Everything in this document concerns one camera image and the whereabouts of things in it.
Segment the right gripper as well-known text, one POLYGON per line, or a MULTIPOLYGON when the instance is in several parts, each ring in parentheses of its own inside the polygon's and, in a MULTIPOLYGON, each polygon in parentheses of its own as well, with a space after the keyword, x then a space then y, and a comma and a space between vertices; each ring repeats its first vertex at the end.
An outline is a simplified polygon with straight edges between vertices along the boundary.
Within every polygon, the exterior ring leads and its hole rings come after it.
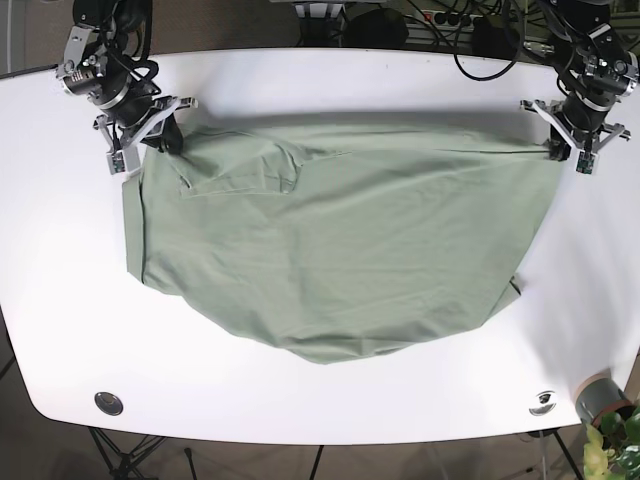
POLYGON ((58 80, 66 93, 84 96, 108 118, 96 118, 94 129, 109 147, 106 160, 112 176, 137 172, 142 162, 138 147, 119 136, 116 124, 133 126, 145 118, 140 142, 161 153, 179 155, 184 138, 175 113, 195 109, 194 97, 166 96, 154 82, 158 65, 144 56, 142 30, 101 33, 73 28, 58 65, 58 80))

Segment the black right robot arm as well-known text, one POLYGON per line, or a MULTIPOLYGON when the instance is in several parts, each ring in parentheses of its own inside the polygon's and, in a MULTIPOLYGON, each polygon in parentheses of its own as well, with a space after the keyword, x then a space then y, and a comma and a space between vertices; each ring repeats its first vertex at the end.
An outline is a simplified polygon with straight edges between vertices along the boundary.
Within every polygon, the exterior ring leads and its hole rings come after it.
POLYGON ((113 175, 141 168, 140 144, 178 155, 183 135, 175 113, 197 106, 193 97, 164 96, 155 83, 159 65, 150 59, 151 1, 76 1, 73 21, 57 66, 66 93, 100 110, 93 128, 105 138, 113 175))

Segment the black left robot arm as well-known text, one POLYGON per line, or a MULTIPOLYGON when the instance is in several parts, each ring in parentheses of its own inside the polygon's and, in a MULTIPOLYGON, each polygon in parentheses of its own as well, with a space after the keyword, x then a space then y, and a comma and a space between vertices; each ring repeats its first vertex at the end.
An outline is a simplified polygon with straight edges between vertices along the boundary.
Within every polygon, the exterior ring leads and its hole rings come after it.
POLYGON ((564 99, 552 103, 523 100, 521 107, 550 125, 549 153, 558 161, 577 156, 576 171, 591 175, 600 151, 611 141, 628 141, 631 133, 606 117, 622 99, 639 88, 639 59, 627 49, 610 24, 608 1, 539 1, 547 29, 565 44, 541 55, 525 45, 525 18, 514 1, 504 1, 500 18, 507 43, 514 48, 509 63, 489 76, 461 73, 488 82, 515 67, 520 56, 553 68, 564 99))

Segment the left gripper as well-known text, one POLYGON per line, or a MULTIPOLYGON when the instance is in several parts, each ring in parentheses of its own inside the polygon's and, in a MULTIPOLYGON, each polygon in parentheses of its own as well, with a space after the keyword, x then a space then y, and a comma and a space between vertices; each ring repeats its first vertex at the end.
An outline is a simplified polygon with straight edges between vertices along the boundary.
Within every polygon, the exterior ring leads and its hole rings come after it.
POLYGON ((591 175, 609 143, 629 140, 624 125, 605 119, 636 88, 638 58, 633 52, 562 52, 555 55, 555 71, 567 91, 565 100, 521 100, 520 109, 536 117, 551 160, 569 160, 575 148, 576 171, 591 175), (585 137, 576 144, 574 135, 585 137))

